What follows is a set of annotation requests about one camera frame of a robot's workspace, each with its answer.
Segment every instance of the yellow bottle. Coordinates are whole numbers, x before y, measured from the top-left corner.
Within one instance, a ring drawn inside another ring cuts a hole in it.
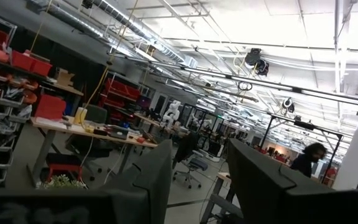
[[[78,108],[74,117],[74,124],[81,124],[85,120],[86,112],[88,110],[84,108]]]

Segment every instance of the potted plant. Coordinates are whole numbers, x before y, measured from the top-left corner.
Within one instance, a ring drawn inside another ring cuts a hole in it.
[[[78,180],[70,180],[66,175],[53,176],[49,182],[38,182],[37,189],[85,189],[86,185]]]

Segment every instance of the laptop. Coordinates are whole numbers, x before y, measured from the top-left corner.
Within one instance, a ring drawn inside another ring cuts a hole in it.
[[[109,136],[113,138],[127,139],[128,132],[128,129],[116,125],[111,125],[108,127]]]

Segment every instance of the mesh office chair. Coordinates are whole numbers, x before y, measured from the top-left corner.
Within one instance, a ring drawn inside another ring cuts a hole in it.
[[[108,118],[108,112],[106,109],[96,105],[88,105],[86,109],[88,111],[86,113],[85,120],[92,121],[99,124],[106,123],[106,120]],[[83,166],[91,172],[90,180],[93,181],[94,172],[91,166],[98,167],[98,173],[101,173],[103,171],[103,168],[97,165],[96,163],[94,163],[93,160],[98,158],[109,157],[110,152],[117,146],[117,144],[114,144],[113,142],[110,141],[104,141],[96,138],[94,138],[92,141],[92,137],[72,134],[66,141],[66,148],[69,151],[73,152],[74,155],[76,155],[82,161],[85,158],[85,155],[88,153],[91,144],[92,144],[92,148],[88,156],[86,157]]]
[[[177,162],[181,162],[188,169],[187,172],[175,171],[173,174],[173,180],[176,180],[177,177],[185,177],[185,181],[188,181],[188,188],[191,189],[191,181],[194,180],[198,183],[198,187],[201,187],[201,182],[192,176],[191,172],[201,169],[206,171],[208,169],[207,163],[201,160],[204,155],[198,152],[198,135],[196,133],[190,133],[189,135],[183,137],[180,141],[179,148],[173,159],[172,169],[175,168]]]

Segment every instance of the red stool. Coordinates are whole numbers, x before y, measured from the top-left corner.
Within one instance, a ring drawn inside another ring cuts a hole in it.
[[[55,170],[77,172],[77,180],[82,181],[81,161],[74,155],[48,153],[47,164],[49,166],[47,182],[50,181]]]

